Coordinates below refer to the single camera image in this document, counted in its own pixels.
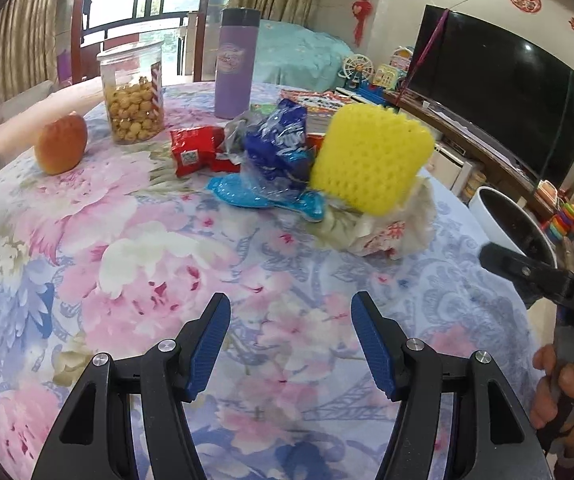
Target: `jar lid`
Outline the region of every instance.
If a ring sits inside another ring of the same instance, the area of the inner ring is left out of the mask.
[[[114,56],[119,57],[118,55],[120,55],[120,58],[123,59],[123,57],[125,56],[125,54],[134,54],[136,52],[142,52],[143,50],[147,50],[149,48],[152,47],[157,47],[160,46],[162,47],[163,45],[163,41],[160,40],[153,40],[153,41],[136,41],[135,43],[125,43],[124,45],[119,45],[119,46],[115,46],[113,48],[110,48],[108,50],[104,50],[103,52],[101,52],[100,54],[98,54],[96,56],[96,59],[99,61],[105,61],[108,62],[110,60],[113,60],[112,58]]]
[[[222,27],[260,27],[260,10],[224,9],[222,11]]]

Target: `thermos lid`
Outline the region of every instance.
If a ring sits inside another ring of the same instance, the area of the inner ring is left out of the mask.
[[[260,27],[260,10],[224,9],[222,27]]]

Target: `snack jar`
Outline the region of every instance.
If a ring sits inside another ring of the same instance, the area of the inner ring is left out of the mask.
[[[162,41],[140,41],[98,54],[112,138],[117,144],[148,140],[164,126]]]

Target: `white plastic bag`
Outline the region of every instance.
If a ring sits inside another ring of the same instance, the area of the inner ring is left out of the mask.
[[[309,232],[338,250],[358,256],[385,251],[396,260],[424,251],[433,240],[436,207],[428,178],[416,177],[404,206],[374,217],[342,206],[327,205],[325,219]]]

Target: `floral tablecloth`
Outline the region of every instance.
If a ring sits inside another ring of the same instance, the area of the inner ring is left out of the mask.
[[[253,102],[279,89],[254,86]],[[166,89],[167,122],[218,124],[213,85]],[[179,180],[166,134],[120,148],[101,106],[86,118],[83,162],[45,176],[32,150],[1,171],[13,213],[0,233],[0,462],[29,480],[47,434],[91,356],[141,354],[199,317],[214,292],[231,327],[207,390],[186,406],[207,476],[374,478],[397,405],[376,389],[350,320],[367,290],[408,336],[437,351],[489,350],[527,403],[534,343],[513,287],[481,269],[486,238],[464,205],[432,181],[436,236],[391,262],[325,247],[281,210],[240,210]],[[442,478],[449,396],[436,442]],[[134,442],[151,476],[139,397]]]

